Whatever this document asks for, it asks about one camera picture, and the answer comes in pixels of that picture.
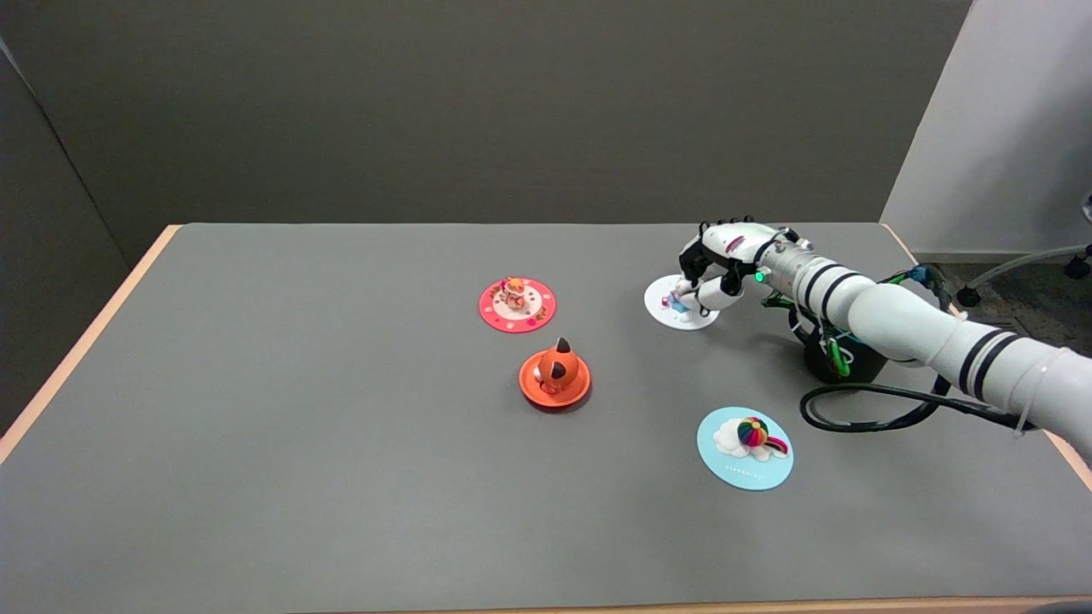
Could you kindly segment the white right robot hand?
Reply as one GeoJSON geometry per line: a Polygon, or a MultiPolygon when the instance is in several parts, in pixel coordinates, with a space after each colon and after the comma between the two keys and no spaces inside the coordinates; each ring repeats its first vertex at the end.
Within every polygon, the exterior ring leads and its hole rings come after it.
{"type": "Polygon", "coordinates": [[[680,278],[672,296],[703,316],[726,310],[741,298],[741,282],[758,271],[773,245],[800,240],[791,227],[759,224],[749,215],[702,222],[678,255],[680,278]]]}

